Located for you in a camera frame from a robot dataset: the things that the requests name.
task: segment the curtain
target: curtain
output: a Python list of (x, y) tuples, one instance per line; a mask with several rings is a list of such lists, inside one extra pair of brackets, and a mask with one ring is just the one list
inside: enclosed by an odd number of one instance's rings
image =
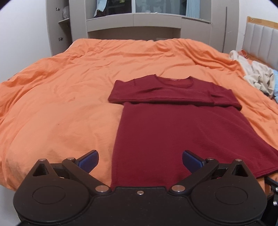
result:
[(186, 16), (200, 18), (200, 0), (187, 0)]

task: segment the orange blanket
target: orange blanket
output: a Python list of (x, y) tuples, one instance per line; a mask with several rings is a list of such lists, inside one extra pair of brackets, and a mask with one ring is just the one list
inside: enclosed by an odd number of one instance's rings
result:
[(227, 54), (185, 39), (80, 39), (0, 84), (0, 184), (16, 190), (39, 158), (57, 163), (96, 149), (100, 161), (91, 175), (110, 185), (123, 106), (107, 98), (115, 80), (149, 74), (232, 89), (254, 130), (278, 149), (278, 105), (249, 85)]

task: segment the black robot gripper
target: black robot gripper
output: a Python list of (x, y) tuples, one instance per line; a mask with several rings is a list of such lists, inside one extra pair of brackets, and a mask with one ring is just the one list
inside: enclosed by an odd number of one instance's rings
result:
[(79, 159), (50, 164), (39, 159), (14, 195), (20, 226), (217, 226), (266, 225), (267, 198), (241, 159), (219, 164), (184, 151), (192, 174), (165, 187), (117, 187), (112, 191), (89, 172), (92, 150)]

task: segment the screw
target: screw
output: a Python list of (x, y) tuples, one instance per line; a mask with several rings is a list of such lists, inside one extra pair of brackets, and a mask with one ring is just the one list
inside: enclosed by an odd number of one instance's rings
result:
[(174, 185), (172, 186), (172, 190), (175, 192), (182, 192), (185, 190), (185, 186), (182, 185)]
[(99, 185), (99, 186), (96, 186), (96, 191), (97, 192), (107, 192), (109, 190), (109, 187), (106, 186), (106, 185)]
[(137, 194), (138, 194), (138, 195), (143, 195), (144, 192), (143, 192), (143, 191), (137, 191)]

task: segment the gray upholstered headboard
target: gray upholstered headboard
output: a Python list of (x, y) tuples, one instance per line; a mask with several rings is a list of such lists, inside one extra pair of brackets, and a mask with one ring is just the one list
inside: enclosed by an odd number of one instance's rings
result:
[(277, 28), (277, 23), (248, 17), (242, 47), (248, 54), (276, 70), (278, 70)]

